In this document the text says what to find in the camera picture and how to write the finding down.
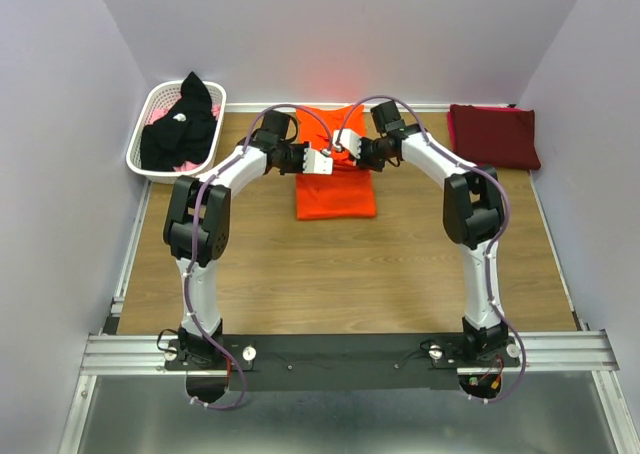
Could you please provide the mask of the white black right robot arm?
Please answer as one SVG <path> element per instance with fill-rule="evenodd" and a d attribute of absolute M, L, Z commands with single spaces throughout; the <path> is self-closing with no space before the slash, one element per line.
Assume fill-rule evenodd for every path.
<path fill-rule="evenodd" d="M 505 190 L 492 167 L 478 167 L 439 143 L 421 121 L 408 125 L 389 99 L 371 109 L 379 137 L 358 142 L 342 139 L 356 165 L 381 170 L 387 161 L 419 168 L 443 191 L 442 221 L 449 239 L 460 247 L 466 289 L 460 353 L 480 366 L 506 347 L 509 328 L 498 287 L 499 238 L 509 221 Z"/>

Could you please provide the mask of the orange t shirt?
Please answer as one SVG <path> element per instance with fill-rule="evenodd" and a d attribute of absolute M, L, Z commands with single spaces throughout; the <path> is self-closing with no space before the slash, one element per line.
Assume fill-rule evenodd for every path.
<path fill-rule="evenodd" d="M 342 125 L 363 137 L 366 135 L 364 108 L 346 106 L 336 110 L 308 107 L 298 109 L 298 140 L 312 148 L 324 147 L 328 130 Z M 348 154 L 333 153 L 330 175 L 298 175 L 296 177 L 296 216 L 299 220 L 336 218 L 373 218 L 377 214 L 371 173 L 354 166 Z"/>

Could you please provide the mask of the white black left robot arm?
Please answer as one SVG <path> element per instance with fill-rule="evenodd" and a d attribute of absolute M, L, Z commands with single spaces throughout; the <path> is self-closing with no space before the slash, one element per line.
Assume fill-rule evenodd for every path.
<path fill-rule="evenodd" d="M 277 168 L 300 173 L 309 145 L 287 135 L 298 127 L 286 113 L 270 111 L 229 156 L 196 176 L 173 185 L 163 241 L 176 261 L 182 283 L 183 318 L 177 339 L 164 349 L 168 364 L 222 369 L 232 361 L 223 351 L 217 302 L 217 263 L 229 241 L 231 203 L 250 182 Z"/>

